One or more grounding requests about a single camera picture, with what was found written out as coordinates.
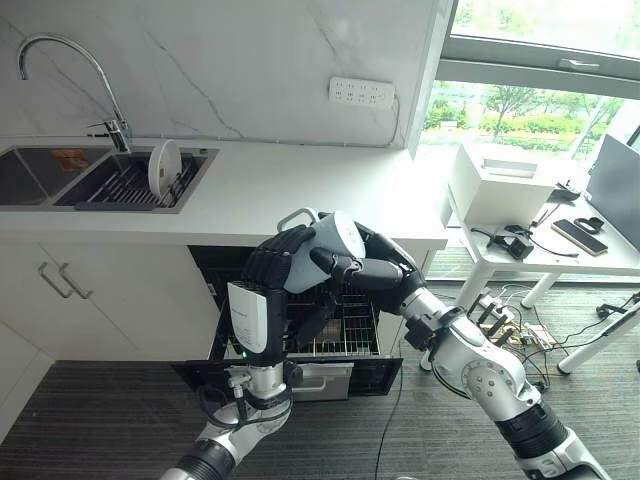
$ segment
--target marble wall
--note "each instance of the marble wall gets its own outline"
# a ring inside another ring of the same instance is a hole
[[[329,102],[329,78],[340,75],[396,86],[394,144],[405,145],[425,56],[440,51],[433,24],[448,3],[3,0],[0,136],[83,135],[111,117],[93,70],[67,47],[38,44],[27,57],[29,80],[19,80],[20,42],[53,32],[102,63],[136,136],[390,141],[397,105]]]

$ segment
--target smartphone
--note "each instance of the smartphone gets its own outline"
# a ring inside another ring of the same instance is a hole
[[[569,220],[558,220],[557,222],[553,222],[551,224],[551,228],[563,237],[571,240],[583,250],[589,252],[594,257],[607,251],[608,247],[604,243],[593,238],[580,227],[576,227]]]

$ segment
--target computer monitor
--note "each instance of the computer monitor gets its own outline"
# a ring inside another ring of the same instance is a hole
[[[605,135],[585,198],[640,251],[640,153]]]

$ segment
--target open drawer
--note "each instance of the open drawer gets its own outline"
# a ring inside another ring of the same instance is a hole
[[[240,278],[253,248],[192,246],[189,249],[221,313],[210,362],[187,362],[175,368],[192,388],[212,382],[226,385],[225,368],[244,364],[242,348],[231,327],[227,283]],[[287,319],[292,330],[309,318],[327,288],[326,284],[320,284],[300,294],[289,294]],[[345,287],[323,330],[306,345],[289,348],[288,358],[305,373],[296,399],[337,400],[352,395],[386,395],[402,359],[381,354],[377,323],[378,315],[368,296]]]

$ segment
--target white plate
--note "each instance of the white plate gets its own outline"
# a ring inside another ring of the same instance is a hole
[[[153,149],[149,159],[149,188],[160,200],[169,185],[182,173],[180,149],[173,140],[167,140]]]

